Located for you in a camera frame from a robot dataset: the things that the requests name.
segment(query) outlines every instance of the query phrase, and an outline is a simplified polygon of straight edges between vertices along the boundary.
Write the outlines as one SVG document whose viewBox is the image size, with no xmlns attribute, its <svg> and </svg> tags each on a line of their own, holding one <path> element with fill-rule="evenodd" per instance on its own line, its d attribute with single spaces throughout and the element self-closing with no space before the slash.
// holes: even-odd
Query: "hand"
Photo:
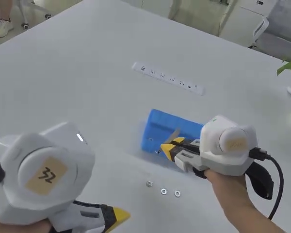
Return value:
<svg viewBox="0 0 291 233">
<path fill-rule="evenodd" d="M 28 226 L 13 226 L 0 223 L 0 233 L 49 233 L 51 224 L 43 220 Z"/>
<path fill-rule="evenodd" d="M 255 209 L 248 195 L 245 175 L 225 176 L 207 170 L 205 176 L 211 182 L 214 193 L 228 219 L 231 214 L 244 207 Z"/>
</svg>

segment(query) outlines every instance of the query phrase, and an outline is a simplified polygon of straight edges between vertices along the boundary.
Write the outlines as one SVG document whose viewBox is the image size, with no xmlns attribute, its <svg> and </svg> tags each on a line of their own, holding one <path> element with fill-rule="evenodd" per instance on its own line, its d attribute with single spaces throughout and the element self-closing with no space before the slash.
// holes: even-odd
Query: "sneaker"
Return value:
<svg viewBox="0 0 291 233">
<path fill-rule="evenodd" d="M 12 29 L 13 24 L 11 21 L 3 20 L 0 18 L 0 37 L 5 37 Z"/>
</svg>

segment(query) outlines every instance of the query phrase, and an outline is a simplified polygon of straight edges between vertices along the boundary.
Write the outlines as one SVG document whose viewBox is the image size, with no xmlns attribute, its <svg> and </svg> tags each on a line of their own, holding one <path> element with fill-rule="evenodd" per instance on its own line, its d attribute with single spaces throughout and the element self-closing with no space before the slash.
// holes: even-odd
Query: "table surface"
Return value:
<svg viewBox="0 0 291 233">
<path fill-rule="evenodd" d="M 134 72 L 135 61 L 202 85 L 206 93 Z M 140 150 L 153 108 L 199 123 L 222 114 L 255 126 L 259 145 L 282 166 L 285 190 L 274 221 L 291 232 L 291 101 L 285 90 L 291 73 L 276 77 L 279 66 L 275 58 L 121 1 L 84 0 L 0 46 L 0 137 L 77 123 L 97 157 L 79 199 L 128 210 L 131 219 L 114 232 L 236 232 L 208 181 Z M 277 170 L 263 165 L 276 197 Z M 251 187 L 249 193 L 268 215 L 274 200 L 261 200 Z"/>
</svg>

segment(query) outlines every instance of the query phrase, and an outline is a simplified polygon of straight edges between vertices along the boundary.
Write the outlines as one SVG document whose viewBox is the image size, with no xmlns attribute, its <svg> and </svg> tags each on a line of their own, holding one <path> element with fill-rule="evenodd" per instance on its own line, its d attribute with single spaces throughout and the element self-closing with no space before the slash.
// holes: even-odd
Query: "power outlet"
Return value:
<svg viewBox="0 0 291 233">
<path fill-rule="evenodd" d="M 197 93 L 201 96 L 204 94 L 205 89 L 202 86 L 198 86 L 198 85 L 192 84 L 190 82 L 179 80 L 175 76 L 168 75 L 165 72 L 162 72 L 162 71 L 160 71 L 156 68 L 150 67 L 148 65 L 145 65 L 145 64 L 142 64 L 139 62 L 135 62 L 134 65 L 132 66 L 132 69 L 137 71 L 137 72 L 143 73 L 147 76 L 161 80 L 163 82 L 177 85 L 177 86 L 182 87 L 188 91 Z"/>
</svg>

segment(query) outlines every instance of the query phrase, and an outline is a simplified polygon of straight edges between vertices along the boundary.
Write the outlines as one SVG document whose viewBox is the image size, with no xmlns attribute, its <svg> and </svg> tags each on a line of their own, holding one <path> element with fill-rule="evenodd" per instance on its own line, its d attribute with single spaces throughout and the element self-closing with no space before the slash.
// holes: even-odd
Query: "blue box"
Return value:
<svg viewBox="0 0 291 233">
<path fill-rule="evenodd" d="M 161 144 L 176 130 L 180 129 L 179 137 L 188 139 L 200 138 L 200 131 L 203 125 L 182 119 L 180 117 L 152 109 L 144 135 L 141 142 L 141 149 L 149 153 L 156 153 Z"/>
</svg>

